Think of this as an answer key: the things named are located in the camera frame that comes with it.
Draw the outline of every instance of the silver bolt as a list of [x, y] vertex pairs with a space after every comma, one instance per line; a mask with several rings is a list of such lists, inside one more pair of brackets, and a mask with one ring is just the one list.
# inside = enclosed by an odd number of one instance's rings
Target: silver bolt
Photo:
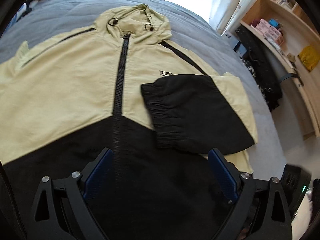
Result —
[[49, 176], [44, 176], [43, 178], [42, 178], [42, 182], [47, 182], [49, 180]]
[[280, 182], [280, 180], [277, 177], [272, 177], [272, 181], [274, 183], [279, 183]]
[[241, 173], [241, 177], [242, 177], [243, 179], [249, 179], [249, 178], [250, 178], [250, 175], [249, 175], [249, 173], [243, 172], [243, 173]]
[[72, 176], [73, 178], [77, 178], [77, 177], [80, 176], [80, 172], [79, 172], [79, 171], [75, 171], [75, 172], [73, 172], [73, 173], [71, 174], [71, 176]]

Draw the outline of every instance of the gray bedsheet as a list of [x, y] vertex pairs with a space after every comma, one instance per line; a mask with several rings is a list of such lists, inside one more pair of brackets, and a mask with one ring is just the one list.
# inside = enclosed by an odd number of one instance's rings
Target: gray bedsheet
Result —
[[169, 18], [173, 41], [198, 54], [220, 74], [230, 72], [241, 79], [259, 135], [258, 144], [248, 149], [254, 176], [267, 180], [271, 176], [280, 177], [286, 160], [271, 114], [254, 79], [204, 19], [177, 4], [163, 0], [42, 0], [0, 38], [0, 63], [12, 57], [24, 40], [31, 48], [56, 34], [91, 25], [107, 9], [140, 3]]

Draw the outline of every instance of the jacket logo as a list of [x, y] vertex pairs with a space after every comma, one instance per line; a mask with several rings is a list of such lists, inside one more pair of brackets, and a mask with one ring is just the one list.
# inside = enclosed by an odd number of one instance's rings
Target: jacket logo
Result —
[[165, 71], [161, 71], [160, 70], [160, 75], [162, 75], [162, 76], [171, 76], [173, 74], [171, 72], [165, 72]]

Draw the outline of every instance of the yellow bag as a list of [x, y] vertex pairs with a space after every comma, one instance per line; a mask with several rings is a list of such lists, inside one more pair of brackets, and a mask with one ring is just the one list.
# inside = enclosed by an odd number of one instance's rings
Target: yellow bag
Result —
[[298, 55], [302, 64], [311, 72], [320, 60], [320, 55], [312, 46], [305, 47]]

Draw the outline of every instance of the jacket collar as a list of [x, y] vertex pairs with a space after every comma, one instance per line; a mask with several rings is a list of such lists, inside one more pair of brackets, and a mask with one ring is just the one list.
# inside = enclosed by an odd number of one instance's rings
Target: jacket collar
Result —
[[126, 34], [131, 34], [130, 39], [134, 43], [156, 44], [172, 36], [167, 17], [150, 9], [146, 4], [107, 10], [95, 20], [93, 27], [102, 35], [111, 36], [116, 41], [122, 40]]

